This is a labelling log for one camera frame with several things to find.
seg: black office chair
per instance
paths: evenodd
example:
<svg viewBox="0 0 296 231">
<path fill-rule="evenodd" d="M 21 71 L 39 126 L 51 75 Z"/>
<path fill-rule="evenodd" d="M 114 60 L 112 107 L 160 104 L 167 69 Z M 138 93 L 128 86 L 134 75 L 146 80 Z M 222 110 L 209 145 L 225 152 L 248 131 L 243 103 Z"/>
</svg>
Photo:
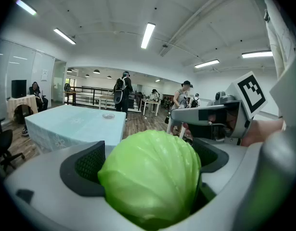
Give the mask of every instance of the black office chair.
<svg viewBox="0 0 296 231">
<path fill-rule="evenodd" d="M 25 158 L 24 154 L 18 153 L 15 155 L 12 155 L 8 149 L 11 146 L 12 138 L 13 138 L 13 132 L 12 130 L 6 130 L 2 131 L 1 122 L 4 121 L 5 118 L 0 119 L 0 157 L 3 157 L 4 159 L 0 162 L 1 165 L 3 165 L 3 170 L 6 171 L 8 165 L 10 165 L 12 168 L 15 169 L 15 166 L 11 164 L 11 161 L 18 158 L 19 156 L 22 157 L 22 159 Z"/>
</svg>

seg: railing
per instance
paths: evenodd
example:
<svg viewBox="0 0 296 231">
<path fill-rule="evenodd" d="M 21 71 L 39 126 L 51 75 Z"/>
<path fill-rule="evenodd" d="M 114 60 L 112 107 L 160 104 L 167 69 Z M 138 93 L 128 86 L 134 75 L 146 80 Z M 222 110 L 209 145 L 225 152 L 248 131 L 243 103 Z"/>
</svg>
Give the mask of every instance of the railing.
<svg viewBox="0 0 296 231">
<path fill-rule="evenodd" d="M 105 88 L 97 88 L 97 87 L 71 87 L 72 90 L 80 91 L 76 94 L 76 103 L 88 106 L 98 106 L 99 105 L 99 97 L 106 95 L 106 96 L 114 96 L 113 89 L 105 89 Z M 73 100 L 73 96 L 71 94 L 66 93 L 65 97 L 69 100 Z M 138 93 L 131 93 L 129 95 L 129 109 L 136 109 L 140 110 L 140 103 L 141 103 L 142 95 Z M 115 108 L 115 103 L 111 99 L 102 99 L 101 105 L 107 106 L 107 108 Z"/>
</svg>

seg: cabbage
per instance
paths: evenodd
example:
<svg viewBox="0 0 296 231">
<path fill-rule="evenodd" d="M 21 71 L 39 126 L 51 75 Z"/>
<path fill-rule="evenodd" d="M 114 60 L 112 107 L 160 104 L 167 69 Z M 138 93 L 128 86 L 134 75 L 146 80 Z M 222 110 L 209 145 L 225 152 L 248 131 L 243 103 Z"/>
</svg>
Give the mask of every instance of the cabbage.
<svg viewBox="0 0 296 231">
<path fill-rule="evenodd" d="M 189 143 L 164 131 L 128 136 L 98 173 L 107 202 L 147 230 L 189 216 L 201 167 Z"/>
</svg>

